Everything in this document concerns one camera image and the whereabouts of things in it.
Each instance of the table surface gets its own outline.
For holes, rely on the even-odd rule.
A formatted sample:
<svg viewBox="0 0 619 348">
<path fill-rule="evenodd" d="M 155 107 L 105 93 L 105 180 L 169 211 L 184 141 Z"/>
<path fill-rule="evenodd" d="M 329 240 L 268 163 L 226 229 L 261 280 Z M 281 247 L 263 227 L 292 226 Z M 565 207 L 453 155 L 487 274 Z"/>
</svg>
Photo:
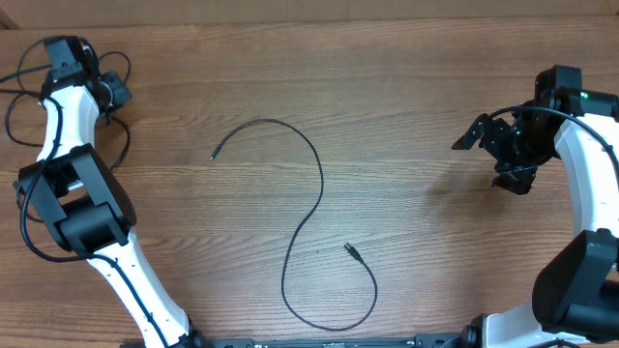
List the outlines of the table surface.
<svg viewBox="0 0 619 348">
<path fill-rule="evenodd" d="M 137 211 L 143 249 L 167 292 L 207 336 L 292 339 L 458 331 L 477 314 L 527 301 L 537 273 L 571 239 L 565 171 L 552 160 L 531 192 L 490 188 L 488 153 L 451 151 L 483 112 L 530 100 L 554 64 L 583 69 L 585 88 L 619 93 L 619 19 L 554 17 L 319 24 L 167 26 L 64 31 L 132 59 L 133 100 L 117 116 L 132 131 L 115 172 Z M 0 74 L 55 31 L 2 31 Z M 42 49 L 24 66 L 45 62 Z M 104 69 L 124 70 L 120 58 Z M 27 76 L 37 89 L 41 74 Z M 8 96 L 0 97 L 7 105 Z M 325 333 L 284 306 L 289 239 L 313 205 L 310 148 L 277 125 L 218 142 L 256 118 L 292 124 L 315 145 L 325 194 L 301 231 L 289 300 L 316 323 L 357 321 L 372 299 L 362 252 L 378 280 L 366 323 Z M 44 136 L 34 100 L 12 116 L 15 136 Z M 112 163 L 119 126 L 97 131 Z M 139 331 L 86 263 L 51 264 L 18 232 L 17 170 L 37 149 L 0 134 L 0 346 L 114 347 Z M 30 224 L 44 251 L 63 254 Z"/>
</svg>

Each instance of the black cable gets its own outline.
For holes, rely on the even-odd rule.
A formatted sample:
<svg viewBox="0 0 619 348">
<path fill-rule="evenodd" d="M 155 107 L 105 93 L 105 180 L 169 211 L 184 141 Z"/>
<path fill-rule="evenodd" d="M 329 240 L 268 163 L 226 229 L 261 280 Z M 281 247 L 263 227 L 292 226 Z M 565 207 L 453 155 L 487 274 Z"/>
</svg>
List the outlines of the black cable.
<svg viewBox="0 0 619 348">
<path fill-rule="evenodd" d="M 19 210 L 21 210 L 21 201 L 19 200 L 19 198 L 21 197 L 21 184 L 19 183 L 19 181 L 17 181 L 17 182 L 14 182 L 14 186 L 15 186 L 15 204 L 17 205 Z M 26 217 L 33 222 L 43 223 L 43 221 L 40 218 L 32 217 L 27 212 L 26 212 Z"/>
<path fill-rule="evenodd" d="M 9 107 L 7 107 L 7 113 L 4 116 L 4 129 L 7 131 L 7 135 L 14 143 L 17 143 L 19 145 L 29 146 L 29 147 L 43 147 L 43 144 L 35 144 L 35 143 L 27 142 L 27 141 L 21 141 L 15 138 L 13 134 L 11 133 L 11 124 L 10 124 L 11 112 L 13 112 L 13 109 L 15 108 L 15 103 L 17 102 L 17 100 L 26 95 L 27 95 L 26 93 L 19 93 L 9 103 Z"/>
<path fill-rule="evenodd" d="M 125 60 L 127 61 L 127 73 L 125 73 L 125 78 L 123 79 L 124 83 L 127 83 L 127 81 L 129 80 L 129 76 L 132 73 L 132 60 L 129 59 L 129 57 L 127 56 L 127 54 L 121 52 L 121 51 L 109 51 L 106 52 L 104 54 L 102 54 L 101 57 L 99 57 L 99 61 L 101 62 L 101 60 L 105 57 L 107 57 L 110 54 L 118 54 L 120 56 L 123 56 L 123 58 L 125 58 Z"/>
<path fill-rule="evenodd" d="M 460 339 L 460 336 L 459 336 L 459 335 L 457 335 L 457 336 L 455 336 L 455 337 L 452 337 L 452 338 L 448 339 L 445 343 L 441 344 L 440 348 L 445 348 L 445 347 L 447 347 L 447 345 L 448 345 L 450 342 L 453 342 L 453 341 L 455 341 L 455 340 L 457 340 L 457 339 Z"/>
<path fill-rule="evenodd" d="M 591 127 L 589 127 L 584 122 L 582 122 L 579 119 L 577 119 L 575 116 L 568 115 L 565 112 L 553 110 L 551 108 L 542 107 L 542 106 L 517 105 L 517 106 L 505 107 L 505 108 L 502 108 L 502 109 L 497 110 L 495 112 L 492 112 L 488 117 L 490 119 L 493 119 L 496 116 L 499 116 L 499 115 L 504 114 L 504 113 L 508 113 L 508 112 L 523 112 L 523 111 L 524 112 L 526 112 L 526 111 L 531 111 L 531 112 L 533 112 L 533 111 L 541 111 L 541 112 L 545 112 L 545 113 L 548 113 L 548 114 L 560 117 L 560 118 L 562 118 L 564 120 L 572 121 L 575 124 L 579 125 L 581 128 L 583 128 L 586 132 L 588 132 L 596 140 L 598 140 L 598 142 L 602 145 L 602 147 L 606 151 L 606 154 L 610 158 L 610 161 L 612 162 L 612 167 L 613 167 L 613 169 L 615 171 L 615 178 L 617 180 L 617 188 L 619 189 L 619 160 L 617 160 L 617 157 L 615 156 L 615 152 L 612 149 L 612 145 L 609 145 L 606 142 L 606 140 L 604 140 L 604 138 L 599 133 L 594 131 Z"/>
<path fill-rule="evenodd" d="M 26 95 L 34 97 L 34 98 L 41 98 L 42 97 L 42 95 L 40 93 L 38 93 L 38 92 L 24 91 L 24 90 L 0 89 L 0 93 L 26 94 Z M 34 187 L 37 185 L 37 183 L 41 179 L 45 169 L 47 168 L 49 163 L 54 159 L 54 156 L 56 155 L 56 153 L 58 151 L 58 148 L 60 147 L 60 137 L 61 137 L 61 134 L 62 134 L 62 126 L 63 126 L 62 125 L 62 123 L 63 123 L 62 106 L 60 105 L 60 103 L 58 103 L 57 100 L 55 100 L 52 97 L 45 97 L 45 98 L 47 100 L 53 102 L 54 106 L 56 106 L 56 110 L 58 112 L 58 125 L 56 127 L 56 134 L 55 134 L 55 138 L 53 140 L 53 146 L 52 146 L 51 152 L 49 153 L 47 158 L 45 158 L 42 161 L 41 166 L 35 172 L 35 174 L 34 174 L 34 176 L 32 178 L 32 181 L 30 183 L 30 186 L 26 190 L 26 193 L 25 193 L 25 196 L 24 196 L 24 199 L 23 199 L 23 204 L 21 205 L 20 219 L 19 219 L 19 226 L 20 226 L 20 230 L 21 230 L 21 237 L 23 238 L 23 241 L 26 244 L 26 246 L 33 253 L 35 253 L 37 256 L 43 258 L 43 260 L 46 260 L 46 261 L 49 261 L 49 262 L 64 263 L 64 262 L 81 261 L 81 260 L 86 260 L 86 259 L 100 259 L 100 260 L 103 260 L 103 261 L 107 262 L 110 265 L 110 267 L 115 269 L 116 272 L 118 272 L 118 275 L 125 281 L 125 284 L 127 285 L 127 287 L 129 288 L 129 290 L 131 291 L 131 293 L 133 295 L 133 298 L 137 302 L 137 304 L 140 307 L 140 309 L 142 309 L 142 312 L 144 313 L 145 318 L 148 320 L 149 323 L 151 323 L 151 325 L 155 329 L 155 332 L 157 332 L 157 335 L 162 340 L 163 347 L 168 348 L 169 346 L 167 344 L 167 341 L 165 340 L 165 336 L 163 336 L 162 330 L 160 329 L 159 325 L 157 325 L 157 322 L 155 322 L 155 319 L 153 318 L 151 313 L 148 311 L 148 309 L 146 308 L 146 306 L 144 305 L 142 300 L 139 298 L 137 292 L 135 291 L 135 288 L 133 287 L 133 285 L 130 282 L 130 280 L 127 278 L 127 275 L 125 275 L 125 272 L 120 268 L 120 266 L 118 266 L 118 263 L 116 261 L 110 259 L 107 256 L 103 256 L 103 255 L 99 255 L 99 254 L 94 254 L 94 253 L 86 254 L 86 255 L 70 256 L 70 257 L 51 256 L 51 255 L 47 255 L 46 253 L 44 253 L 40 249 L 38 249 L 32 243 L 32 240 L 30 240 L 30 236 L 28 235 L 28 229 L 26 227 L 27 222 L 28 222 L 27 221 L 28 205 L 30 204 L 30 200 L 32 198 L 32 194 L 34 193 Z"/>
<path fill-rule="evenodd" d="M 570 347 L 570 348 L 580 348 L 579 345 L 575 344 L 575 343 L 571 343 L 570 341 L 564 340 L 564 339 L 554 339 L 551 341 L 548 341 L 546 343 L 542 343 L 542 344 L 538 344 L 536 346 L 532 346 L 529 348 L 550 348 L 550 347 Z"/>
<path fill-rule="evenodd" d="M 220 152 L 221 147 L 223 147 L 223 144 L 230 137 L 232 137 L 232 135 L 234 135 L 238 131 L 240 131 L 242 129 L 245 129 L 245 128 L 249 127 L 249 126 L 257 125 L 257 124 L 261 124 L 261 123 L 276 123 L 276 124 L 288 127 L 291 130 L 293 130 L 294 132 L 296 132 L 297 134 L 301 135 L 301 137 L 308 143 L 309 147 L 313 151 L 313 155 L 316 157 L 316 162 L 318 163 L 318 170 L 320 171 L 320 194 L 318 194 L 318 199 L 316 200 L 316 203 L 313 205 L 313 208 L 311 208 L 309 213 L 303 218 L 301 223 L 299 223 L 299 226 L 297 226 L 297 229 L 292 234 L 292 238 L 290 239 L 290 244 L 288 245 L 288 250 L 286 251 L 286 256 L 285 256 L 285 258 L 283 260 L 283 269 L 281 271 L 281 297 L 283 298 L 283 302 L 286 304 L 286 307 L 288 307 L 288 310 L 290 310 L 290 312 L 292 314 L 294 314 L 294 316 L 296 316 L 302 322 L 310 325 L 311 327 L 314 327 L 314 328 L 317 328 L 317 329 L 320 329 L 320 330 L 324 330 L 324 331 L 329 331 L 329 332 L 342 332 L 342 331 L 353 329 L 353 328 L 361 325 L 363 322 L 365 322 L 366 319 L 368 319 L 369 315 L 374 310 L 374 307 L 376 306 L 376 300 L 378 299 L 378 284 L 376 283 L 376 278 L 374 277 L 374 274 L 372 273 L 372 271 L 369 268 L 368 264 L 366 264 L 366 262 L 363 260 L 363 258 L 359 254 L 359 252 L 353 246 L 351 246 L 349 243 L 346 243 L 344 245 L 344 247 L 346 248 L 346 250 L 348 250 L 348 252 L 350 253 L 350 255 L 352 255 L 352 257 L 354 257 L 357 261 L 359 261 L 361 263 L 362 266 L 364 266 L 366 268 L 366 270 L 368 271 L 369 276 L 371 277 L 371 281 L 374 284 L 374 301 L 372 302 L 371 307 L 368 310 L 368 313 L 361 320 L 359 320 L 358 322 L 356 322 L 353 325 L 350 325 L 350 326 L 347 326 L 347 327 L 344 327 L 344 328 L 327 328 L 327 327 L 324 327 L 324 326 L 321 326 L 321 325 L 316 325 L 316 324 L 313 324 L 312 322 L 308 321 L 307 319 L 303 318 L 294 309 L 292 309 L 292 306 L 290 306 L 290 304 L 288 303 L 288 300 L 286 299 L 286 295 L 285 295 L 284 283 L 285 283 L 285 276 L 286 276 L 286 268 L 288 266 L 288 259 L 290 258 L 290 251 L 292 250 L 292 246 L 294 245 L 294 241 L 297 239 L 297 236 L 299 235 L 299 231 L 301 231 L 301 228 L 303 227 L 303 225 L 306 223 L 306 221 L 308 221 L 308 219 L 311 217 L 313 212 L 316 211 L 316 208 L 318 208 L 318 204 L 320 204 L 320 200 L 322 199 L 322 194 L 323 194 L 324 188 L 325 188 L 325 178 L 324 178 L 324 175 L 322 173 L 322 164 L 320 163 L 320 157 L 318 156 L 318 152 L 316 152 L 316 149 L 313 147 L 313 145 L 311 144 L 310 140 L 307 139 L 299 130 L 295 129 L 294 127 L 288 125 L 287 123 L 285 123 L 283 121 L 275 120 L 275 119 L 258 119 L 258 120 L 253 120 L 253 121 L 249 121 L 249 122 L 247 122 L 247 123 L 237 127 L 236 129 L 231 131 L 228 135 L 226 135 L 225 138 L 217 146 L 217 148 L 215 148 L 215 151 L 213 151 L 213 155 L 211 156 L 211 160 L 215 159 L 217 154 Z"/>
<path fill-rule="evenodd" d="M 6 81 L 8 81 L 10 79 L 16 78 L 18 74 L 19 75 L 23 75 L 23 74 L 26 74 L 26 73 L 38 72 L 38 71 L 49 69 L 49 68 L 51 68 L 51 65 L 50 64 L 46 64 L 46 65 L 38 66 L 38 67 L 35 67 L 35 68 L 24 69 L 24 70 L 22 70 L 19 73 L 17 73 L 17 72 L 9 73 L 8 75 L 6 75 L 4 77 L 0 77 L 0 83 L 3 83 L 3 82 L 6 82 Z"/>
<path fill-rule="evenodd" d="M 109 115 L 109 119 L 121 125 L 121 127 L 125 129 L 125 134 L 127 135 L 127 142 L 125 142 L 125 147 L 120 152 L 118 159 L 109 167 L 109 170 L 112 171 L 116 169 L 123 162 L 123 160 L 125 160 L 125 157 L 127 156 L 127 152 L 129 151 L 129 147 L 131 146 L 132 139 L 131 139 L 131 133 L 129 132 L 129 126 L 127 126 L 125 122 L 123 122 L 121 119 L 119 119 L 118 117 L 114 115 Z"/>
</svg>

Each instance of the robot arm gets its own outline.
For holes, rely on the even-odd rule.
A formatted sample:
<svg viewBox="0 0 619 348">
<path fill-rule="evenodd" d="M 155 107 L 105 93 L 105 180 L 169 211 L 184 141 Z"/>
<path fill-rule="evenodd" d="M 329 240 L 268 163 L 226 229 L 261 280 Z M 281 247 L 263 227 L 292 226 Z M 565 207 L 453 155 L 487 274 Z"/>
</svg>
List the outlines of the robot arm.
<svg viewBox="0 0 619 348">
<path fill-rule="evenodd" d="M 614 118 L 585 114 L 579 119 L 619 149 L 619 123 Z M 574 206 L 574 237 L 585 230 L 606 228 L 619 238 L 619 193 L 608 154 L 598 141 L 572 122 L 561 125 L 554 144 L 568 176 Z"/>
<path fill-rule="evenodd" d="M 199 333 L 167 295 L 146 260 L 135 233 L 131 201 L 94 150 L 95 122 L 122 106 L 131 93 L 116 72 L 99 73 L 94 49 L 79 38 L 63 37 L 44 44 L 53 70 L 43 90 L 61 105 L 63 126 L 58 150 L 36 183 L 31 202 L 59 247 L 116 261 L 126 279 L 108 262 L 88 259 L 133 317 L 146 347 L 163 347 L 162 337 L 165 346 L 194 347 L 199 344 Z M 56 136 L 57 109 L 49 100 L 43 101 L 43 107 L 47 110 L 45 143 L 38 162 L 19 171 L 25 188 L 51 153 Z M 83 197 L 60 204 L 59 197 L 80 187 L 86 188 Z"/>
<path fill-rule="evenodd" d="M 574 206 L 574 240 L 540 272 L 531 302 L 484 320 L 478 328 L 483 347 L 619 339 L 619 284 L 606 280 L 619 253 L 616 168 L 592 134 L 547 112 L 576 116 L 608 145 L 619 145 L 617 97 L 583 91 L 581 83 L 578 69 L 555 66 L 542 72 L 535 99 L 514 113 L 513 125 L 482 115 L 453 146 L 470 149 L 481 139 L 480 147 L 497 159 L 493 185 L 516 194 L 531 189 L 539 165 L 560 158 Z"/>
</svg>

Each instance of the cable tip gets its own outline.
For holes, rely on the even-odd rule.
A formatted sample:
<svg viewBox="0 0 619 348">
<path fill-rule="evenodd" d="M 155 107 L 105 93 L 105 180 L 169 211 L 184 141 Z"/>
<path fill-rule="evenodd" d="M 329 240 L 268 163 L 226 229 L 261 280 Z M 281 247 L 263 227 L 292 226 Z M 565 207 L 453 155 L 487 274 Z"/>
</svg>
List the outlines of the cable tip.
<svg viewBox="0 0 619 348">
<path fill-rule="evenodd" d="M 354 246 L 352 246 L 350 243 L 346 243 L 344 247 L 346 248 L 346 250 L 348 250 L 348 253 L 350 254 L 350 256 L 352 256 L 355 260 L 362 262 L 362 263 L 364 262 L 364 259 L 361 258 L 361 254 L 359 253 L 359 251 L 357 251 L 357 249 Z"/>
<path fill-rule="evenodd" d="M 211 154 L 211 160 L 214 160 L 214 159 L 215 159 L 215 157 L 216 157 L 216 156 L 217 156 L 217 154 L 220 152 L 220 150 L 221 150 L 221 147 L 220 147 L 220 146 L 218 146 L 218 147 L 216 147 L 216 148 L 215 148 L 215 151 L 213 151 L 213 154 Z"/>
</svg>

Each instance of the black wire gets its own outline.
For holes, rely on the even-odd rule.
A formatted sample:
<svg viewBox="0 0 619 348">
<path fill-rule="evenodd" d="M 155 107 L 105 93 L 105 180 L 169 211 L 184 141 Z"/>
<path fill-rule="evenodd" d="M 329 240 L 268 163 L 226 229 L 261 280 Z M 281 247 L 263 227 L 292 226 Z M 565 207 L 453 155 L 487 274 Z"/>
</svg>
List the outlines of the black wire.
<svg viewBox="0 0 619 348">
<path fill-rule="evenodd" d="M 38 71 L 49 69 L 49 68 L 51 68 L 51 65 L 50 64 L 46 64 L 46 65 L 38 66 L 38 67 L 35 67 L 35 68 L 24 69 L 23 71 L 21 71 L 19 73 L 17 73 L 17 72 L 9 73 L 8 75 L 6 75 L 4 77 L 0 77 L 0 83 L 3 83 L 3 82 L 6 82 L 6 81 L 8 81 L 10 79 L 16 78 L 18 74 L 19 75 L 23 75 L 23 74 L 26 74 L 26 73 L 38 72 Z"/>
<path fill-rule="evenodd" d="M 457 336 L 455 336 L 455 337 L 452 337 L 452 338 L 448 339 L 445 343 L 441 344 L 440 348 L 445 348 L 445 347 L 447 347 L 447 344 L 449 344 L 449 342 L 452 342 L 452 341 L 454 341 L 454 340 L 456 340 L 456 339 L 460 339 L 460 336 L 459 336 L 459 335 L 457 335 Z"/>
<path fill-rule="evenodd" d="M 123 56 L 123 58 L 125 58 L 125 60 L 127 61 L 127 72 L 125 73 L 125 79 L 123 79 L 124 83 L 127 83 L 127 81 L 129 80 L 129 76 L 132 73 L 132 60 L 129 59 L 129 57 L 127 56 L 127 54 L 121 52 L 121 51 L 109 51 L 106 52 L 104 54 L 102 54 L 101 57 L 99 57 L 99 61 L 101 62 L 101 60 L 105 57 L 107 57 L 110 54 L 118 54 L 120 56 Z"/>
<path fill-rule="evenodd" d="M 129 132 L 129 126 L 127 126 L 125 122 L 123 122 L 121 119 L 119 119 L 118 117 L 114 115 L 110 115 L 109 119 L 121 125 L 121 127 L 125 129 L 125 134 L 127 135 L 127 142 L 125 142 L 125 147 L 120 152 L 118 159 L 109 167 L 109 170 L 112 171 L 116 169 L 123 162 L 123 160 L 125 160 L 125 157 L 127 156 L 127 152 L 129 151 L 129 147 L 131 146 L 132 139 L 131 139 L 131 133 Z"/>
<path fill-rule="evenodd" d="M 17 207 L 19 208 L 19 210 L 21 210 L 21 201 L 20 198 L 21 197 L 21 184 L 19 182 L 17 182 L 17 185 L 15 187 L 15 204 L 17 205 Z M 43 223 L 43 221 L 40 218 L 36 218 L 36 217 L 32 217 L 29 213 L 26 212 L 26 217 L 33 221 L 33 222 L 37 222 L 37 223 Z"/>
<path fill-rule="evenodd" d="M 32 91 L 23 91 L 23 90 L 19 91 L 19 90 L 0 89 L 0 93 L 26 94 L 26 95 L 34 97 L 34 98 L 41 98 L 42 97 L 42 95 L 40 93 L 32 92 Z M 34 176 L 32 178 L 32 181 L 30 182 L 30 185 L 29 185 L 28 189 L 26 190 L 26 193 L 25 193 L 25 196 L 24 196 L 24 199 L 23 199 L 23 204 L 21 206 L 20 219 L 19 219 L 19 226 L 20 226 L 20 230 L 21 230 L 21 237 L 22 237 L 24 243 L 26 244 L 26 246 L 33 253 L 35 253 L 37 256 L 43 258 L 43 260 L 46 260 L 46 261 L 49 261 L 49 262 L 64 263 L 64 262 L 81 261 L 81 260 L 86 260 L 86 259 L 100 259 L 100 260 L 103 260 L 103 261 L 107 262 L 110 265 L 110 267 L 115 269 L 116 272 L 118 272 L 118 275 L 125 281 L 125 284 L 127 285 L 127 287 L 129 288 L 129 290 L 131 291 L 131 293 L 133 295 L 133 298 L 135 299 L 135 301 L 137 302 L 138 306 L 140 307 L 140 309 L 144 313 L 144 316 L 146 317 L 148 322 L 151 323 L 151 325 L 155 329 L 155 332 L 157 332 L 157 335 L 162 340 L 163 347 L 168 348 L 169 346 L 167 344 L 167 341 L 165 340 L 165 336 L 163 336 L 162 330 L 160 329 L 160 327 L 157 324 L 157 322 L 155 322 L 155 319 L 153 318 L 151 313 L 148 311 L 148 309 L 144 305 L 144 302 L 139 298 L 139 295 L 135 291 L 135 288 L 133 287 L 131 281 L 127 278 L 127 275 L 125 275 L 125 272 L 120 268 L 120 266 L 118 266 L 118 263 L 116 261 L 110 259 L 107 256 L 103 256 L 103 255 L 99 255 L 99 254 L 94 254 L 94 253 L 86 254 L 86 255 L 70 256 L 70 257 L 51 256 L 51 255 L 47 255 L 46 253 L 44 253 L 40 249 L 38 249 L 32 243 L 32 240 L 30 240 L 30 236 L 28 235 L 28 229 L 26 227 L 27 222 L 28 222 L 27 221 L 28 205 L 30 204 L 30 200 L 32 198 L 32 194 L 34 193 L 34 187 L 37 185 L 37 183 L 41 179 L 45 169 L 51 163 L 51 161 L 54 159 L 54 156 L 56 155 L 56 153 L 58 151 L 58 148 L 60 147 L 60 137 L 61 137 L 61 134 L 62 134 L 62 127 L 63 127 L 62 106 L 60 105 L 60 103 L 58 103 L 57 100 L 55 100 L 52 97 L 45 97 L 45 98 L 48 99 L 49 101 L 53 102 L 54 106 L 56 106 L 56 110 L 57 110 L 57 113 L 58 113 L 58 124 L 56 126 L 56 134 L 55 134 L 55 138 L 53 140 L 53 146 L 52 146 L 51 152 L 49 153 L 47 158 L 42 161 L 41 166 L 35 172 L 35 174 L 34 174 Z"/>
<path fill-rule="evenodd" d="M 532 347 L 529 347 L 529 348 L 550 348 L 550 347 L 580 348 L 579 345 L 577 345 L 575 343 L 571 343 L 570 341 L 567 341 L 567 340 L 564 340 L 564 339 L 554 339 L 554 340 L 548 341 L 546 343 L 538 344 L 536 346 L 532 346 Z"/>
<path fill-rule="evenodd" d="M 294 309 L 292 309 L 292 306 L 290 306 L 290 304 L 288 303 L 288 300 L 286 299 L 286 295 L 285 295 L 284 283 L 285 283 L 286 269 L 287 269 L 287 266 L 288 266 L 288 259 L 290 258 L 290 251 L 292 250 L 292 246 L 294 245 L 294 241 L 297 239 L 297 236 L 299 235 L 299 232 L 301 231 L 301 228 L 306 223 L 306 221 L 308 221 L 308 219 L 311 217 L 313 212 L 316 211 L 316 208 L 318 208 L 318 204 L 320 204 L 320 200 L 322 199 L 322 194 L 323 194 L 324 188 L 325 188 L 325 178 L 324 178 L 324 175 L 323 175 L 323 172 L 322 172 L 322 164 L 320 163 L 320 157 L 318 156 L 318 152 L 316 152 L 316 149 L 313 147 L 313 145 L 311 144 L 310 140 L 307 139 L 299 130 L 295 129 L 294 127 L 288 125 L 287 123 L 285 123 L 283 121 L 275 120 L 275 119 L 258 119 L 258 120 L 253 120 L 253 121 L 249 121 L 249 122 L 247 122 L 247 123 L 237 127 L 236 129 L 231 131 L 228 135 L 226 135 L 225 138 L 217 146 L 217 148 L 215 148 L 215 151 L 213 151 L 213 155 L 211 156 L 211 160 L 215 159 L 217 154 L 220 152 L 221 147 L 223 147 L 223 144 L 230 137 L 232 137 L 232 135 L 234 135 L 238 131 L 240 131 L 242 129 L 245 129 L 245 128 L 249 127 L 249 126 L 257 125 L 257 124 L 261 124 L 261 123 L 276 123 L 276 124 L 288 127 L 291 130 L 293 130 L 294 132 L 296 132 L 297 134 L 301 135 L 301 137 L 308 143 L 309 147 L 313 151 L 313 155 L 316 157 L 316 163 L 318 163 L 318 170 L 320 171 L 320 194 L 318 194 L 318 199 L 316 200 L 316 203 L 313 205 L 313 208 L 311 208 L 309 213 L 303 218 L 301 223 L 299 223 L 299 226 L 297 226 L 297 229 L 292 234 L 292 238 L 290 239 L 290 244 L 288 245 L 288 250 L 286 251 L 286 256 L 285 256 L 285 258 L 283 260 L 283 269 L 281 271 L 281 297 L 283 298 L 283 302 L 286 304 L 286 307 L 288 307 L 288 310 L 290 310 L 290 312 L 292 314 L 294 314 L 294 316 L 296 316 L 302 322 L 310 325 L 311 327 L 314 327 L 314 328 L 317 328 L 317 329 L 320 329 L 320 330 L 324 330 L 324 331 L 329 331 L 329 332 L 342 332 L 342 331 L 353 329 L 353 328 L 361 325 L 363 322 L 365 322 L 366 319 L 368 319 L 369 315 L 374 310 L 374 307 L 376 306 L 376 300 L 378 299 L 378 284 L 376 283 L 376 278 L 374 277 L 374 274 L 372 273 L 372 271 L 369 268 L 369 266 L 361 258 L 359 253 L 356 250 L 354 250 L 354 248 L 353 248 L 354 252 L 350 250 L 352 248 L 352 246 L 350 246 L 349 244 L 346 244 L 346 248 L 349 250 L 351 255 L 353 255 L 353 257 L 355 259 L 357 259 L 362 264 L 362 266 L 364 266 L 366 268 L 366 270 L 368 271 L 369 276 L 371 277 L 371 281 L 374 284 L 374 301 L 372 302 L 371 307 L 368 310 L 368 313 L 361 320 L 359 320 L 358 322 L 356 322 L 353 325 L 350 325 L 350 326 L 347 326 L 347 327 L 344 327 L 344 328 L 327 328 L 327 327 L 324 327 L 324 326 L 321 326 L 321 325 L 316 325 L 316 324 L 313 324 L 312 322 L 308 321 L 307 319 L 305 319 L 304 317 L 299 315 L 299 313 L 297 313 Z"/>
<path fill-rule="evenodd" d="M 14 143 L 17 143 L 19 145 L 29 146 L 29 147 L 43 147 L 43 144 L 36 144 L 36 143 L 27 142 L 27 141 L 21 141 L 15 138 L 13 134 L 11 133 L 11 124 L 10 124 L 11 112 L 13 112 L 13 109 L 15 108 L 15 103 L 17 102 L 17 100 L 26 95 L 27 95 L 26 93 L 19 93 L 9 103 L 9 107 L 7 107 L 7 113 L 4 116 L 4 128 L 7 131 L 7 135 Z"/>
<path fill-rule="evenodd" d="M 504 113 L 508 113 L 508 112 L 523 112 L 523 111 L 524 112 L 526 112 L 526 111 L 541 111 L 541 112 L 545 112 L 545 113 L 548 113 L 548 114 L 560 117 L 560 118 L 562 118 L 564 120 L 572 121 L 575 124 L 579 125 L 581 128 L 583 128 L 585 131 L 587 131 L 591 136 L 593 136 L 596 140 L 598 140 L 598 142 L 602 145 L 602 147 L 606 151 L 606 154 L 610 158 L 610 161 L 612 162 L 612 167 L 613 167 L 613 169 L 615 171 L 615 178 L 617 180 L 617 188 L 619 189 L 619 160 L 617 160 L 617 157 L 615 156 L 615 152 L 612 149 L 612 145 L 609 145 L 606 142 L 606 140 L 604 140 L 604 138 L 599 133 L 594 131 L 591 127 L 589 127 L 584 122 L 582 122 L 579 119 L 577 119 L 575 116 L 568 115 L 565 112 L 553 110 L 551 108 L 542 107 L 542 106 L 517 105 L 517 106 L 510 106 L 510 107 L 505 107 L 505 108 L 502 108 L 500 110 L 497 110 L 497 111 L 491 113 L 488 117 L 490 119 L 493 119 L 496 116 L 499 116 L 499 115 L 504 114 Z"/>
</svg>

